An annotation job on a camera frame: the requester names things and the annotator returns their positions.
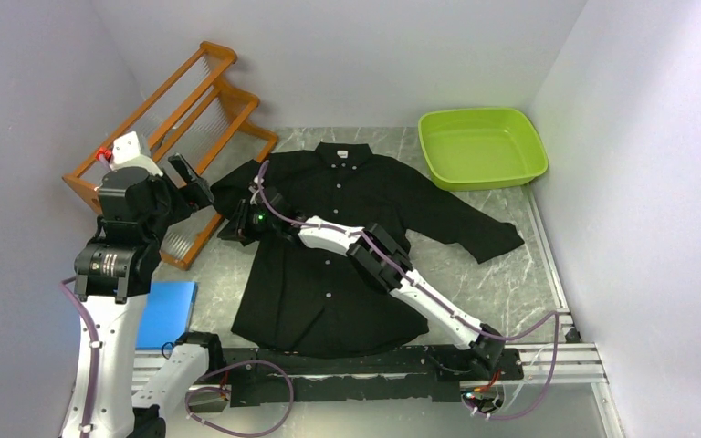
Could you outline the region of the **black button shirt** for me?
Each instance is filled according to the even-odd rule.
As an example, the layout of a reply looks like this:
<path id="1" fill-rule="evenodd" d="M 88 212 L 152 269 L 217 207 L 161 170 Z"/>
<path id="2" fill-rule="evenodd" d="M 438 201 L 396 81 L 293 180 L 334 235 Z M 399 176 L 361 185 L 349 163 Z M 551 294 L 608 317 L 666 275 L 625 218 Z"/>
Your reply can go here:
<path id="1" fill-rule="evenodd" d="M 478 263 L 523 243 L 516 227 L 366 144 L 246 162 L 211 187 L 225 240 L 257 243 L 232 331 L 316 358 L 393 349 L 442 328 L 487 360 L 503 336 L 427 284 L 406 233 L 462 246 Z"/>

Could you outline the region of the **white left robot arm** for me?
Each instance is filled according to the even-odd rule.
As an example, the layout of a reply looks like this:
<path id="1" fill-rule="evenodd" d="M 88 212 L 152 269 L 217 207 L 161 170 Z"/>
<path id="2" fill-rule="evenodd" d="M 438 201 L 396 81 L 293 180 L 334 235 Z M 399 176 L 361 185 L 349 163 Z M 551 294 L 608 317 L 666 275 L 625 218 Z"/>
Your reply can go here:
<path id="1" fill-rule="evenodd" d="M 107 173 L 98 189 L 97 230 L 74 263 L 63 291 L 80 316 L 78 370 L 63 437 L 163 437 L 167 414 L 197 381 L 224 373 L 220 339 L 184 332 L 170 358 L 141 391 L 132 391 L 136 342 L 161 261 L 167 229 L 213 201 L 207 182 L 180 154 L 168 160 L 184 181 L 177 187 L 146 156 Z"/>

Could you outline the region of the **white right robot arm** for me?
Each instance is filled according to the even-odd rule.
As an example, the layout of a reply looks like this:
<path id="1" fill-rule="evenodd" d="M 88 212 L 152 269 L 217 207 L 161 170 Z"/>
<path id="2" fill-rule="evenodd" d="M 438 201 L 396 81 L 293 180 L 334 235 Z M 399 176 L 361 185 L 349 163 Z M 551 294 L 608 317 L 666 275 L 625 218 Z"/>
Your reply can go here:
<path id="1" fill-rule="evenodd" d="M 402 301 L 447 332 L 468 374 L 489 380 L 501 374 L 505 348 L 501 335 L 428 283 L 381 225 L 349 226 L 306 216 L 272 188 L 250 190 L 252 196 L 237 203 L 218 233 L 220 239 L 249 245 L 272 234 L 294 245 L 346 256 L 372 288 Z"/>

